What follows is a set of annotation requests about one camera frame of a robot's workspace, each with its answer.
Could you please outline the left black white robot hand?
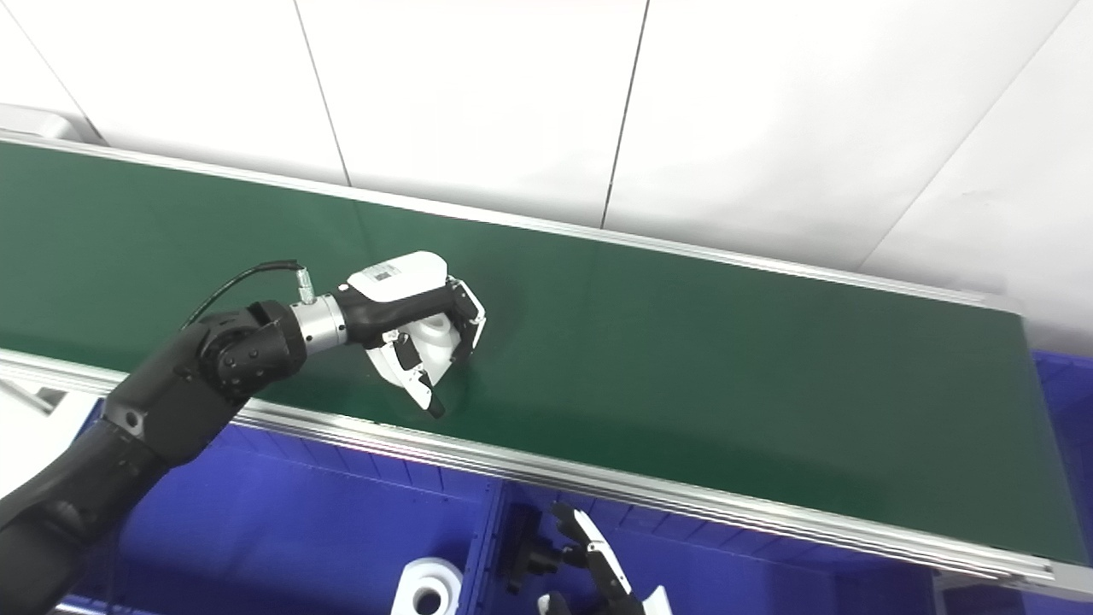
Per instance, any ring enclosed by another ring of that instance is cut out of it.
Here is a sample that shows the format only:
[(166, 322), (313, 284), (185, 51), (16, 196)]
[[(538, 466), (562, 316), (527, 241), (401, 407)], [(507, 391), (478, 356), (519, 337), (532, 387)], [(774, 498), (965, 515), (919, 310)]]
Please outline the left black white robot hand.
[(359, 270), (333, 293), (348, 345), (365, 350), (379, 377), (406, 391), (432, 418), (446, 409), (435, 385), (468, 360), (487, 311), (439, 255), (411, 255)]

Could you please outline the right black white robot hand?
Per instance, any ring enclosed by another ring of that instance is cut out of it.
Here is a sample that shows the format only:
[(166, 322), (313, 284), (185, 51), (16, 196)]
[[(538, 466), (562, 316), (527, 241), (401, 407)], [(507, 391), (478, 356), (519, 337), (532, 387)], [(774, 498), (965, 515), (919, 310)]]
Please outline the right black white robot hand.
[(571, 544), (561, 549), (549, 546), (542, 555), (532, 557), (529, 568), (532, 573), (553, 575), (563, 565), (586, 570), (599, 596), (596, 614), (673, 612), (665, 586), (654, 588), (644, 599), (635, 593), (616, 552), (586, 511), (569, 502), (555, 501), (551, 505), (551, 515), (557, 521), (559, 533), (569, 539)]

